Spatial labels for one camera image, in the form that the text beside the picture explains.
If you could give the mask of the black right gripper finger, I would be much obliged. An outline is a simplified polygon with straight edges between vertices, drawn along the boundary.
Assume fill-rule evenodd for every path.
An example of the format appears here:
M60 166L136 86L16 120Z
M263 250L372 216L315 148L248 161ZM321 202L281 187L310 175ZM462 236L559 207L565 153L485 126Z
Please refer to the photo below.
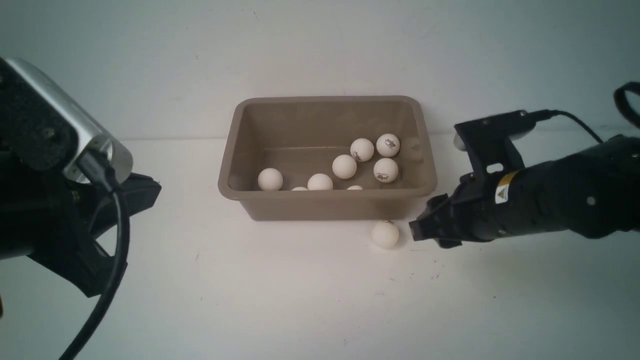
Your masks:
M452 194L439 194L430 198L426 203L426 215L455 215L457 213L455 207L457 197Z
M415 242L434 240L441 249L451 248L451 242L446 239L448 228L437 215L425 215L410 221L409 230Z

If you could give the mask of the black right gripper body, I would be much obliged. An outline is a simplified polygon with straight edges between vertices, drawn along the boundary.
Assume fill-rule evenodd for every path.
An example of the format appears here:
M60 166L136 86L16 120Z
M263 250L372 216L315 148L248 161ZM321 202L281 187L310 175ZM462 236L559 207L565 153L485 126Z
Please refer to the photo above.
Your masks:
M446 225L445 239L451 246L464 242L487 243L526 234L524 170L491 174L485 180L472 174L462 181L455 195L455 215L436 215Z

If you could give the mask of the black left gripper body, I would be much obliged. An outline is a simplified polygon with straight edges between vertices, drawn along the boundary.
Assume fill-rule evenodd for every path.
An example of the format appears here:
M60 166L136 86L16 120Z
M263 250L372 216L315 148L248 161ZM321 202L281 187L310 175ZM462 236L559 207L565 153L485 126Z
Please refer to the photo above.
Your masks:
M85 296L106 289L114 256L98 238L118 224L117 210L105 189L45 174L45 202L32 226L29 259L77 287Z

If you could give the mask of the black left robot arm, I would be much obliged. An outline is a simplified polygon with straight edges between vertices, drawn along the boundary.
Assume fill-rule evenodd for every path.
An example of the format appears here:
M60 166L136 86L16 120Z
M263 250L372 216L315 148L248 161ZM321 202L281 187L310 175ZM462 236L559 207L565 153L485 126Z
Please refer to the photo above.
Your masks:
M102 186L70 181L59 171L33 170L2 146L2 260L27 256L85 296L100 296L115 258L98 238L117 224L114 201Z

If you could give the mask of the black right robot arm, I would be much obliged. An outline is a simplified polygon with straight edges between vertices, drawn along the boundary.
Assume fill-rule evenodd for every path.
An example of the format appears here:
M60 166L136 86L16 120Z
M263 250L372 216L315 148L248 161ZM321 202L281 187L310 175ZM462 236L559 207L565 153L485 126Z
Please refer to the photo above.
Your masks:
M555 161L480 177L427 201L409 230L443 249L557 231L602 239L639 230L639 139L617 135Z

